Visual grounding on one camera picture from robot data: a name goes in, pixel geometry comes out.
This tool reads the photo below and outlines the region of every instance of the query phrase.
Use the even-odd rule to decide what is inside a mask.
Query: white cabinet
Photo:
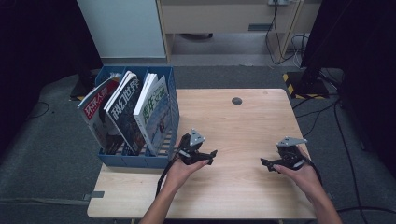
[[[101,58],[165,58],[155,0],[78,0]]]
[[[269,48],[276,60],[283,62],[294,34],[310,33],[321,4],[321,0],[296,0],[277,7],[268,5],[268,0],[157,1],[168,61],[173,34],[267,32],[271,29]]]

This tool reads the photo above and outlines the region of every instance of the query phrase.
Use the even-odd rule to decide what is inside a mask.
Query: gray carpet floor
[[[191,88],[280,88],[286,89],[282,75],[296,67],[269,66],[188,66],[175,67],[177,87]],[[85,194],[95,186],[101,161],[98,145],[77,113],[78,102],[69,94],[78,76],[63,78],[46,86],[32,114],[10,145],[10,153],[0,167],[0,223],[114,223],[112,219],[87,216]],[[335,92],[328,85],[330,92]],[[297,117],[320,110],[337,100],[309,100],[294,109]],[[303,100],[290,99],[291,105]],[[335,108],[351,155],[361,205],[396,210],[396,180],[375,155],[361,150],[360,139],[348,113]],[[307,147],[319,168],[323,185],[337,209],[358,205],[350,163],[334,107],[298,118]],[[71,205],[33,203],[32,199],[71,200]],[[394,223],[395,214],[364,210],[368,223]],[[359,210],[340,213],[345,223],[364,223]],[[117,223],[130,223],[119,219]],[[284,220],[305,223],[306,220]],[[264,223],[240,220],[238,223]]]

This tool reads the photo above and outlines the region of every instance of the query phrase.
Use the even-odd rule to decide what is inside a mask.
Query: electrical outlet
[[[287,6],[288,4],[290,4],[290,0],[268,0],[268,5],[270,6]]]

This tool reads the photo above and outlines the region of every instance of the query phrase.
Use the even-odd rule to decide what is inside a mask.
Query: floor
[[[279,66],[299,66],[302,34],[296,34],[285,58]],[[276,66],[275,58],[265,44],[265,33],[176,35],[170,64],[174,66]]]

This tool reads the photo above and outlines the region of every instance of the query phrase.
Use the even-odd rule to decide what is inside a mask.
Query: book
[[[149,88],[151,88],[154,85],[154,83],[156,83],[157,81],[158,81],[157,74],[148,73],[146,76],[145,83],[142,88],[142,94],[146,95],[147,92],[149,91]],[[143,100],[139,101],[138,105],[136,105],[136,106],[141,106],[142,104],[143,104]]]
[[[171,129],[171,106],[165,76],[146,87],[134,109],[134,118],[142,132],[149,153],[158,156],[163,141]]]
[[[145,145],[145,139],[134,119],[134,108],[139,99],[141,84],[137,75],[127,71],[105,105],[105,111],[125,140],[127,155],[137,156]]]
[[[78,105],[78,111],[105,154],[115,154],[124,140],[106,114],[106,102],[119,86],[120,78],[111,77],[90,91]]]

